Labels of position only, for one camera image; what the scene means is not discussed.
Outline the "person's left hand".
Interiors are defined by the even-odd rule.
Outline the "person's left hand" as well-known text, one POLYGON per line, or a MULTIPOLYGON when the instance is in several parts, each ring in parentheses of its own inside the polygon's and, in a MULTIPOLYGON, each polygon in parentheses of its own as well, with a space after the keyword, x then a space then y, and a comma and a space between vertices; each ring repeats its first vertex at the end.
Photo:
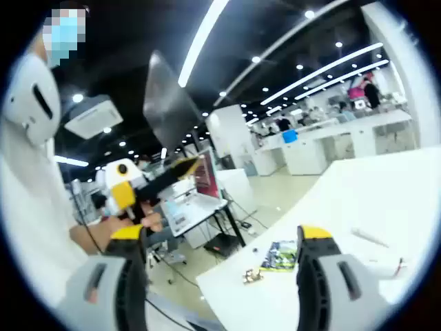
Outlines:
POLYGON ((160 232, 163 229, 161 215, 147 202, 140 202, 135 205, 135 224, 141 224, 152 232, 160 232))

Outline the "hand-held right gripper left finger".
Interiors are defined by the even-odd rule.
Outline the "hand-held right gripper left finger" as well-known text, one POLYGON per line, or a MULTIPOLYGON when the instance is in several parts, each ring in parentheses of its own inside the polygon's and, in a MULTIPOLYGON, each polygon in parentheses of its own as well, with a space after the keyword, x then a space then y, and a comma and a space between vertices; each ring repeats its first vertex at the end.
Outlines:
POLYGON ((147 229, 116 231, 68 280, 57 316, 69 330, 147 330, 147 229))

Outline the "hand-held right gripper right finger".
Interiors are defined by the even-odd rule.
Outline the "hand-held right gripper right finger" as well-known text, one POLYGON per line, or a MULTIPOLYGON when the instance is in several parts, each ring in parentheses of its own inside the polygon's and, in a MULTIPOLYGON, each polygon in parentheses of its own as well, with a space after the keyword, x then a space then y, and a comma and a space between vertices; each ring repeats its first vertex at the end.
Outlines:
POLYGON ((351 254, 340 251, 332 235, 300 225, 298 235, 298 330, 375 330, 392 305, 379 281, 351 254))

